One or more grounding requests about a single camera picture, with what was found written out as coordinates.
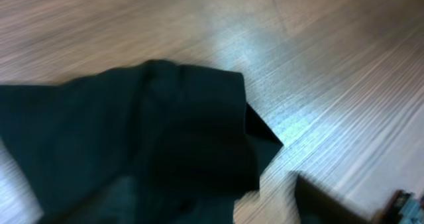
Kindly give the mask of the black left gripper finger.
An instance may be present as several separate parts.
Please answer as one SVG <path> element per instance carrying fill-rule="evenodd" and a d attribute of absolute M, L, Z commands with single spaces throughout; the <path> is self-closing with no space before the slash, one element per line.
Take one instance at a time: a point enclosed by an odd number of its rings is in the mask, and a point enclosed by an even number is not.
<path fill-rule="evenodd" d="M 369 224 L 300 174 L 294 198 L 301 224 Z"/>

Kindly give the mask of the black polo shirt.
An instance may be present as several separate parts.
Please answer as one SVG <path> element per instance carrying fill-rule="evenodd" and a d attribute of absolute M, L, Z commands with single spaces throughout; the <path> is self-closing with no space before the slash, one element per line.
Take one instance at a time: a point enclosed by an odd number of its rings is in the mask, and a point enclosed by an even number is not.
<path fill-rule="evenodd" d="M 232 223 L 282 148 L 242 74 L 167 60 L 2 85 L 1 140 L 41 223 Z"/>

